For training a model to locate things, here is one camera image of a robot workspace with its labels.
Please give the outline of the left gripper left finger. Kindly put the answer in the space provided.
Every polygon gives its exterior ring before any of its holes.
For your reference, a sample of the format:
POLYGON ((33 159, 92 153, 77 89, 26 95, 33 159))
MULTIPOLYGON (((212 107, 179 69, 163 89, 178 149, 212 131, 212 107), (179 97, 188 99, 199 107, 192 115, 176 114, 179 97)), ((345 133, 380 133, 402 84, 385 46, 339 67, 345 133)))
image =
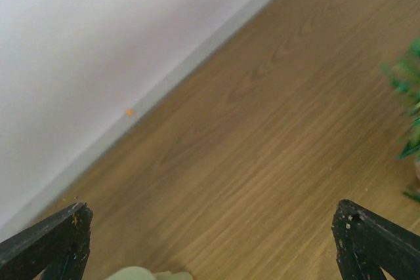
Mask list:
POLYGON ((74 203, 1 242, 2 279, 82 279, 93 212, 74 203))

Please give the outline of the pale green perforated basket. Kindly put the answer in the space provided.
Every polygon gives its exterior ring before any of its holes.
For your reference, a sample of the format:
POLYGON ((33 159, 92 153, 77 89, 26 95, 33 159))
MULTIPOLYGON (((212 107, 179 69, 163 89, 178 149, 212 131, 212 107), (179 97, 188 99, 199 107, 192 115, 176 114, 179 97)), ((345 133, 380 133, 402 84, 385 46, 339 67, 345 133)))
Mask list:
POLYGON ((115 272, 106 280, 193 280, 193 277, 186 271, 152 273, 146 268, 130 266, 115 272))

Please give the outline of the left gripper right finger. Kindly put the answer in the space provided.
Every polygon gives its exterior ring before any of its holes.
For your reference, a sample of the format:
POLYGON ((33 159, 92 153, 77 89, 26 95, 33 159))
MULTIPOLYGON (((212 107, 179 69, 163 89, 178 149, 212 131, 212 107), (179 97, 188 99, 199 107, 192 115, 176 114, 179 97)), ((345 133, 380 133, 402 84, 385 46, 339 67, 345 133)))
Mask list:
POLYGON ((419 278, 419 236, 343 199, 331 230, 343 279, 419 278))

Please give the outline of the small green christmas tree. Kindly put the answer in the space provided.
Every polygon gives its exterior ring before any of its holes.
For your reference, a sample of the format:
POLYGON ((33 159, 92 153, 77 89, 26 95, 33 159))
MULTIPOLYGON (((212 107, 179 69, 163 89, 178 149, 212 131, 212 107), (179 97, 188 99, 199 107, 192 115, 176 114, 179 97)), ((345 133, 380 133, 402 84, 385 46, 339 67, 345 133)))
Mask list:
POLYGON ((411 119, 404 136, 407 138, 399 158, 413 157, 415 182, 403 194, 419 201, 419 38, 416 37, 406 51, 390 64, 381 66, 394 95, 404 106, 403 114, 411 119))

